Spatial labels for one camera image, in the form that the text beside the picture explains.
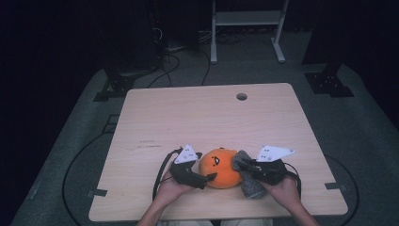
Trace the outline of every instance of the floor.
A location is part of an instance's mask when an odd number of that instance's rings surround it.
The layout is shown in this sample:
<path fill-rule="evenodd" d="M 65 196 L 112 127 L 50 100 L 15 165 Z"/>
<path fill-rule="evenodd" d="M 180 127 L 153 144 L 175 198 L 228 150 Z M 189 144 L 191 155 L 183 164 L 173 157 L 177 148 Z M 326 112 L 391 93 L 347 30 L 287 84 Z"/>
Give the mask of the floor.
<path fill-rule="evenodd" d="M 311 33 L 283 32 L 280 45 L 286 62 L 279 64 L 270 42 L 272 33 L 236 37 L 217 46 L 218 62 L 209 64 L 209 43 L 164 57 L 165 73 L 136 80 L 134 89 L 289 83 L 341 185 L 349 211 L 344 216 L 317 217 L 322 225 L 392 225 L 399 221 L 399 133 L 364 87 L 360 77 L 342 65 L 338 76 L 354 97 L 314 94 L 304 73 L 325 65 L 301 65 Z M 178 47 L 177 43 L 170 48 Z M 93 102 L 106 81 L 103 70 L 93 74 L 76 103 L 35 184 L 12 225 L 135 225 L 134 222 L 95 223 L 88 219 L 112 128 L 123 98 Z M 295 225 L 276 218 L 274 225 Z"/>

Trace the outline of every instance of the person's right arm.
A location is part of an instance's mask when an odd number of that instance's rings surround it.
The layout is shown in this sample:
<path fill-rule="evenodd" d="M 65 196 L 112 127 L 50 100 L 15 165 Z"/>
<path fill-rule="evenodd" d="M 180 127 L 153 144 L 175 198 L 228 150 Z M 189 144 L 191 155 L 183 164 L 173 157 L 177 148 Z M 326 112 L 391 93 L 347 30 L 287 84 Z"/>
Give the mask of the person's right arm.
<path fill-rule="evenodd" d="M 296 181 L 290 176 L 275 186 L 261 182 L 275 201 L 284 207 L 300 226 L 319 226 L 320 224 L 303 206 L 296 190 Z"/>

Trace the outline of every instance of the white triangular marker plate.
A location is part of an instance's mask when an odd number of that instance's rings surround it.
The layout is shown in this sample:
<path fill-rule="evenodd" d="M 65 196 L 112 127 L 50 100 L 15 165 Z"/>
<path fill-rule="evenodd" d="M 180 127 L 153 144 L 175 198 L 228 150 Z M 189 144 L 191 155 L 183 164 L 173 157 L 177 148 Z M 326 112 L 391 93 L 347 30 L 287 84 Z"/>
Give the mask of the white triangular marker plate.
<path fill-rule="evenodd" d="M 263 145 L 258 157 L 256 158 L 256 161 L 273 162 L 293 153 L 295 153 L 295 151 L 292 149 Z"/>
<path fill-rule="evenodd" d="M 197 157 L 196 152 L 194 152 L 193 147 L 191 145 L 187 144 L 183 148 L 182 152 L 177 156 L 177 158 L 174 160 L 175 164 L 181 164 L 185 162 L 191 162 L 191 161 L 196 161 L 199 159 Z"/>

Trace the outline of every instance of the orange pumpkin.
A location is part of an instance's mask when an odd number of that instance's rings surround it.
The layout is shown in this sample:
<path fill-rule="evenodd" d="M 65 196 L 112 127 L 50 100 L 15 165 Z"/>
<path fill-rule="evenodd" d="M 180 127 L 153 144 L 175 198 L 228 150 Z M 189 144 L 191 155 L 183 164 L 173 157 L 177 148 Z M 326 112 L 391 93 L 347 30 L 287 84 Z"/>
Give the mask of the orange pumpkin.
<path fill-rule="evenodd" d="M 216 178 L 207 183 L 208 186 L 229 188 L 241 182 L 240 173 L 235 171 L 231 165 L 236 154 L 235 150 L 220 148 L 214 149 L 202 157 L 199 162 L 199 174 L 206 176 L 217 173 Z"/>

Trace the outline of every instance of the wooden table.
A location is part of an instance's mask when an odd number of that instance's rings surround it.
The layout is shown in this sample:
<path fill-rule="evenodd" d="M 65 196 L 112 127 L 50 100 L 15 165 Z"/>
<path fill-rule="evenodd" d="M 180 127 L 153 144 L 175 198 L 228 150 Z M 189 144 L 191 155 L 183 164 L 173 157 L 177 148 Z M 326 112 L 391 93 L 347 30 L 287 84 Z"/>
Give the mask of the wooden table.
<path fill-rule="evenodd" d="M 238 97 L 247 96 L 246 100 Z M 289 84 L 133 89 L 126 96 L 89 218 L 139 220 L 152 202 L 158 170 L 171 151 L 245 150 L 255 158 L 263 144 L 295 150 L 283 158 L 302 179 L 302 201 L 313 215 L 347 211 L 335 179 Z M 184 194 L 161 219 L 273 218 L 289 213 L 266 195 L 246 199 L 240 186 L 205 187 Z"/>

